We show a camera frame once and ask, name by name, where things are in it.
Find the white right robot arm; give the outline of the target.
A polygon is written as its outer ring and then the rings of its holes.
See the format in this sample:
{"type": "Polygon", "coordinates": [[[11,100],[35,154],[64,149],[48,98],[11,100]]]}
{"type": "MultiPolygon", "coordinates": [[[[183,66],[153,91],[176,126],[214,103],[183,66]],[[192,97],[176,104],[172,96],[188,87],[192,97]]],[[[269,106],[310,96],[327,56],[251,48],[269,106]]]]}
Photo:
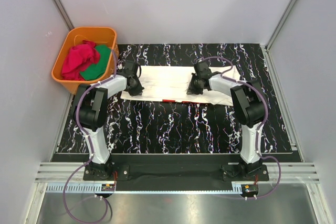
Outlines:
{"type": "Polygon", "coordinates": [[[187,94],[200,95],[206,89],[217,91],[232,98],[235,117],[241,124],[242,148],[239,176],[250,180],[257,174],[257,167],[262,165],[261,132],[268,119],[268,105],[257,80],[243,82],[212,72],[202,60],[194,64],[187,94]]]}

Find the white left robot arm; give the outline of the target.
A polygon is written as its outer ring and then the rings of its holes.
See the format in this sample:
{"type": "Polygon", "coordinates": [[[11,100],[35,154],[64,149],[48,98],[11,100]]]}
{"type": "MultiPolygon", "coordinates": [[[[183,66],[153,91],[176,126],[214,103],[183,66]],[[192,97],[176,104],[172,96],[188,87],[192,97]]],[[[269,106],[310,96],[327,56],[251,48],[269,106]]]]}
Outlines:
{"type": "Polygon", "coordinates": [[[103,180],[113,175],[113,167],[107,163],[110,152],[103,132],[108,116],[108,100],[121,91],[128,92],[132,97],[141,95],[144,87],[140,76],[141,66],[127,61],[109,78],[90,85],[80,84],[77,89],[71,114],[89,147],[90,163],[97,164],[95,174],[103,180]]]}

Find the white Coca-Cola t-shirt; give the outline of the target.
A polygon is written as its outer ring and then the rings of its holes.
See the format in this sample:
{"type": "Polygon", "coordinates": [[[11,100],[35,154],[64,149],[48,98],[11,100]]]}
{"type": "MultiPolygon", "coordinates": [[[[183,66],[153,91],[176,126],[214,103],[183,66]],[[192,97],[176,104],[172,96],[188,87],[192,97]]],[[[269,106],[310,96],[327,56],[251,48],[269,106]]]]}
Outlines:
{"type": "Polygon", "coordinates": [[[143,66],[140,76],[140,82],[144,87],[142,95],[132,97],[128,92],[123,91],[121,99],[233,105],[230,96],[217,91],[204,90],[201,95],[187,94],[187,88],[194,72],[193,67],[143,66]]]}

